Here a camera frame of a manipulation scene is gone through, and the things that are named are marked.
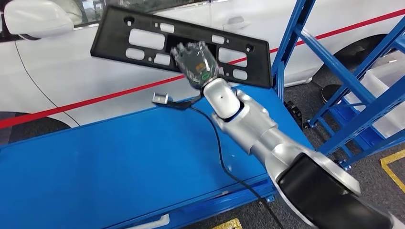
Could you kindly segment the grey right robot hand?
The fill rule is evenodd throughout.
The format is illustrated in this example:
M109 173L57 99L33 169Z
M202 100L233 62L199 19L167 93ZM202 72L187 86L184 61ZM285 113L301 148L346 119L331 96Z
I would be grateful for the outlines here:
M171 55L181 73L197 90L219 76L218 62L204 41L179 43L171 48Z

